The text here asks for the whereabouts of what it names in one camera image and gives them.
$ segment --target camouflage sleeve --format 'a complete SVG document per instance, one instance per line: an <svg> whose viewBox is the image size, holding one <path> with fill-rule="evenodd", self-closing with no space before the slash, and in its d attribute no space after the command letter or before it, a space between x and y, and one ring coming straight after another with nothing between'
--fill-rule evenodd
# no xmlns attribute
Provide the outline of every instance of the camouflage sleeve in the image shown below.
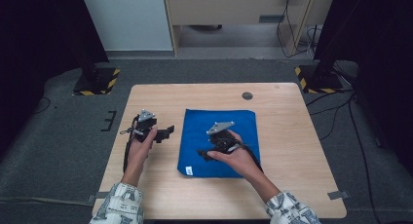
<svg viewBox="0 0 413 224"><path fill-rule="evenodd" d="M92 218L90 224L142 224L143 209L140 203L143 193L125 183L116 183L110 189L102 206Z"/></svg>
<svg viewBox="0 0 413 224"><path fill-rule="evenodd" d="M279 193L265 205L271 224L320 224L316 214L290 193Z"/></svg>

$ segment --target wire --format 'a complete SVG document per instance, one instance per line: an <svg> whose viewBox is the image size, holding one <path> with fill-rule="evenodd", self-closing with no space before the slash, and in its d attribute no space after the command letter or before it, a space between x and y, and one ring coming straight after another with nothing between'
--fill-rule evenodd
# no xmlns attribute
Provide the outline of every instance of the wire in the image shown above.
<svg viewBox="0 0 413 224"><path fill-rule="evenodd" d="M307 104L307 106L310 105L310 104L312 104L312 103L314 103L315 101L323 98L323 97L326 97L326 96L330 95L330 94L332 94L332 93L328 93L328 94L326 94L326 95L323 95L323 96L320 96L320 97L316 98L315 100L313 100L312 102L310 102L309 104ZM373 211L373 214L374 214L374 218L376 219L376 222L377 222L378 224L381 224L380 218L379 218L378 213L377 213L377 210L376 210L376 206L374 205L373 192L372 192L372 190L371 190L370 173L369 173L369 170L368 170L368 163L367 163L367 160L366 160L366 156L365 156L365 152L364 152L363 145L362 145L362 143L361 143L360 135L359 135L358 128L357 128L357 125L356 125L356 121L355 121L355 117L354 117L353 111L352 111L352 99L353 99L353 97L354 97L355 95L356 95L356 94L353 93L353 94L351 95L351 97L349 98L349 100L346 101L346 103L344 103L344 104L342 104L342 105L339 105L339 106L337 106L337 107L329 108L329 109L326 109L326 110L324 110L324 111L318 112L318 113L322 113L322 112L325 112L325 111L328 111L328 110L331 110L331 109L334 109L334 108L336 109L336 111L335 111L335 113L334 113L333 125L332 125L332 127L331 127L330 132L329 132L326 136L322 137L320 140L323 140L323 139L325 139L325 138L327 138L327 137L330 136L330 134L332 133L332 130L333 130L333 128L334 128L334 123L335 123L335 119L336 119L336 115L337 115L338 110L339 110L341 107L343 107L343 106L345 106L346 104L348 104L350 117L351 117L351 120L352 120L352 123L353 123L353 127L354 127L355 132L356 132L358 145L359 145L359 148L360 148L360 151L361 151L361 155L362 155L362 159L363 159L363 164L364 164L364 169L365 169L365 174L366 174L366 180L367 180L367 190L368 190L368 196L369 196L370 205L371 205L371 208L372 208L372 211ZM396 222L391 222L391 223L387 223L387 224L411 224L411 223L413 223L413 222L412 222L412 221L396 221Z"/></svg>
<svg viewBox="0 0 413 224"><path fill-rule="evenodd" d="M368 197L370 199L371 208L373 209L373 214L374 214L374 217L376 218L377 223L381 224L379 216L377 215L377 211L376 211L376 207L374 205L374 201L373 201L373 194L372 194L372 191L371 191L370 174L368 172L368 165L367 165L367 160L365 158L364 148L363 148L361 140L360 140L360 136L359 136L359 133L358 133L356 121L355 121L355 118L353 116L352 104L350 102L349 102L349 112L350 112L350 117L352 118L353 127L355 128L355 131L356 131L356 136L357 136L357 140L358 140L358 145L360 147L362 159L364 161L364 169L365 169L365 174L366 174L366 178L367 178Z"/></svg>
<svg viewBox="0 0 413 224"><path fill-rule="evenodd" d="M39 110L39 111L37 111L37 112L34 112L34 113L32 113L33 115L34 114L39 114L39 113L42 113L43 111L45 111L45 110L47 110L48 108L49 108L49 106L51 106L51 100L50 99L48 99L47 97L42 97L42 99L46 99L47 101L48 101L48 104L47 104L47 106L45 107L45 108L43 108L42 110Z"/></svg>
<svg viewBox="0 0 413 224"><path fill-rule="evenodd" d="M342 91L335 92L335 93L327 93L327 94L324 94L324 95L319 96L319 97L317 97L316 99L310 101L309 103L306 104L306 106L309 106L309 105L313 104L314 102L316 102L316 101L318 101L318 100L320 100L320 99L322 99L322 98L325 98L326 96L329 96L329 95L331 95L331 94L345 93L345 92L350 92L350 91L353 91L353 90L342 90Z"/></svg>
<svg viewBox="0 0 413 224"><path fill-rule="evenodd" d="M289 29L290 29L291 35L292 35L292 41L293 41L293 44L294 44L293 46L294 46L295 50L296 50L298 53L295 53L294 55L288 56L288 55L285 53L283 47L282 47L282 53L284 54L285 57L294 57L294 56L297 56L297 55L300 55L300 54L302 54L302 53L307 52L307 50L305 50L305 51L300 51L300 50L298 50L297 46L295 45L294 32L293 32L293 30L292 30L292 26L291 26L291 23L290 23L289 17L288 17L288 4L289 4L289 0L286 0L286 1L285 1L285 8L284 8L284 10L283 10L283 12L282 12L282 18L283 18L283 19L284 19L284 18L287 19L287 22L288 22L288 25L289 25ZM279 38L280 45L282 46L282 39L280 38L280 23L277 24L277 37Z"/></svg>
<svg viewBox="0 0 413 224"><path fill-rule="evenodd" d="M72 202L72 201L63 201L55 200L48 198L27 198L27 197L16 197L16 198L0 198L0 202L3 203L44 203L44 204L54 204L54 205L79 205L79 206L94 206L91 203L82 203L82 202Z"/></svg>
<svg viewBox="0 0 413 224"><path fill-rule="evenodd" d="M355 95L355 94L353 93L353 94L350 96L350 98L349 98L345 103L343 103L343 104L341 104L341 105L339 105L339 106L332 107L332 108L328 108L328 109L325 109L325 110L322 110L322 111L319 111L319 112L310 114L310 115L317 115L317 114L320 114L320 113L323 113L323 112L326 112L326 111L335 109L334 118L333 118L333 124L332 124L332 126L331 126L331 128L330 128L330 131L328 132L327 135L319 138L319 140L324 140L324 139L326 139L327 137L329 137L329 136L331 135L331 133L332 133L333 130L334 130L335 119L336 119L336 117L337 117L337 112L338 112L338 110L339 110L341 107L343 107L343 106L345 106L346 104L348 104L348 103L353 99L353 96L354 96L354 95Z"/></svg>

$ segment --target hand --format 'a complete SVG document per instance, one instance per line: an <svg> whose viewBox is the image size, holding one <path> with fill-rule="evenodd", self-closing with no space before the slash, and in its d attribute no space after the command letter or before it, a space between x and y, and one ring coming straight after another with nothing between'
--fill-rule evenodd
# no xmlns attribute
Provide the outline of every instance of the hand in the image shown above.
<svg viewBox="0 0 413 224"><path fill-rule="evenodd" d="M240 135L228 130L239 142L243 142ZM209 151L207 154L215 160L224 162L233 168L242 177L249 179L252 174L262 173L255 162L252 160L249 153L243 148L236 149L231 154L223 154L217 151Z"/></svg>
<svg viewBox="0 0 413 224"><path fill-rule="evenodd" d="M239 142L243 142L237 133L230 130L228 132ZM207 154L215 160L228 164L228 166L244 177L254 187L264 203L267 203L280 192L280 189L258 168L245 149L238 148L231 154L223 154L216 151L209 151Z"/></svg>
<svg viewBox="0 0 413 224"><path fill-rule="evenodd" d="M152 128L141 143L134 137L131 141L131 148L128 155L128 167L125 170L121 182L137 186L140 175L143 172L143 164L148 157L149 150L152 149L153 140L157 134L157 128Z"/></svg>

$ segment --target blue towel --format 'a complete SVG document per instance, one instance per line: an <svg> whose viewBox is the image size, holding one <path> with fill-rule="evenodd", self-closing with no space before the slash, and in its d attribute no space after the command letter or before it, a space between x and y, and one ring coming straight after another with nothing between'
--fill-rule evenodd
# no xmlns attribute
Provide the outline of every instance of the blue towel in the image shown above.
<svg viewBox="0 0 413 224"><path fill-rule="evenodd" d="M213 145L208 141L207 131L215 124L231 122L229 128L238 133L255 157L260 161L255 113L249 110L190 110L185 111L182 139L179 150L178 170L194 177L241 177L225 163L215 160L206 162L197 150L209 150Z"/></svg>

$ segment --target hazard stripe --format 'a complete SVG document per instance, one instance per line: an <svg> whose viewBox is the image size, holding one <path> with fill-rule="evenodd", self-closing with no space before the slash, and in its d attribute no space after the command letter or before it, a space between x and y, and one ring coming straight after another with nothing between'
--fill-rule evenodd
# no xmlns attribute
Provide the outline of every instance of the hazard stripe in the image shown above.
<svg viewBox="0 0 413 224"><path fill-rule="evenodd" d="M336 93L342 91L342 89L309 89L300 67L295 67L295 74L298 77L303 93Z"/></svg>
<svg viewBox="0 0 413 224"><path fill-rule="evenodd" d="M295 74L298 77L298 80L300 81L301 89L303 89L304 93L308 93L309 89L307 88L307 82L304 79L303 73L301 72L300 67L295 67Z"/></svg>
<svg viewBox="0 0 413 224"><path fill-rule="evenodd" d="M109 84L107 85L106 90L101 90L101 91L97 91L97 92L92 92L92 91L80 91L77 93L73 93L74 95L94 95L94 94L109 94L113 87L115 86L116 80L118 79L118 75L120 73L121 69L115 69L113 71L113 75L112 75L112 79L109 82Z"/></svg>

